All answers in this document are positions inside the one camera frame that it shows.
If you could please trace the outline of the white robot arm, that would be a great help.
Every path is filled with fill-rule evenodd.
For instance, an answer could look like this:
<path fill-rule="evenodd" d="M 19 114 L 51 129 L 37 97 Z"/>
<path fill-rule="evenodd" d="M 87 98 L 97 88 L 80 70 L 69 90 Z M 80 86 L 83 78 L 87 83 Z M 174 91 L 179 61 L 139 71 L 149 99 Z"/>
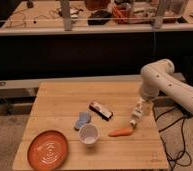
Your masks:
<path fill-rule="evenodd" d="M 143 103 L 155 99 L 162 91 L 173 101 L 193 114 L 193 87 L 173 77 L 175 66 L 169 59 L 162 59 L 142 67 L 140 99 L 131 114 L 130 124 L 135 127 L 144 115 Z"/>

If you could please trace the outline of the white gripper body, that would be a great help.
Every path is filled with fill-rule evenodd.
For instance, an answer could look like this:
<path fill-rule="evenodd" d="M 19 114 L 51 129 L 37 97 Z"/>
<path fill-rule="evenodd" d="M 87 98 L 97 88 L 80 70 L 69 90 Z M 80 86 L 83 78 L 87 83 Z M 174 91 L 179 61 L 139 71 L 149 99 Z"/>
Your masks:
<path fill-rule="evenodd" d="M 150 102 L 140 98 L 136 103 L 132 114 L 130 124 L 132 127 L 136 127 L 137 124 L 141 121 L 143 116 L 147 116 L 150 112 Z"/>

